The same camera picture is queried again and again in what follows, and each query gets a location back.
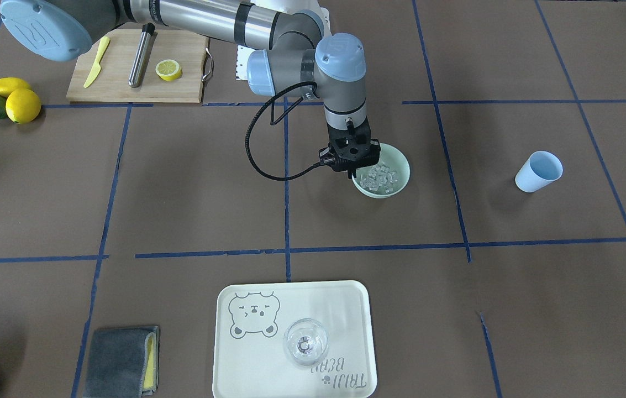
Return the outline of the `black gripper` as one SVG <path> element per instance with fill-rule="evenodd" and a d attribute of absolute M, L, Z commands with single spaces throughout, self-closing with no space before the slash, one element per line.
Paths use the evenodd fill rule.
<path fill-rule="evenodd" d="M 329 143 L 318 152 L 319 163 L 335 172 L 346 171 L 348 178 L 356 176 L 356 170 L 378 164 L 381 144 L 371 137 L 368 121 L 355 127 L 352 123 L 345 129 L 327 125 Z"/>

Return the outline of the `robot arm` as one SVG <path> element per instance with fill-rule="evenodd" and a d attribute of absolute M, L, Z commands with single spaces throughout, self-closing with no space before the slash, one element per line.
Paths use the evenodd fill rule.
<path fill-rule="evenodd" d="M 2 1 L 4 26 L 28 50 L 69 61 L 127 22 L 154 23 L 252 48 L 250 90 L 267 96 L 245 134 L 278 98 L 323 101 L 329 143 L 313 168 L 328 166 L 349 178 L 378 164 L 381 144 L 371 136 L 366 110 L 367 70 L 361 41 L 328 35 L 322 18 L 302 9 L 284 13 L 251 1 Z"/>

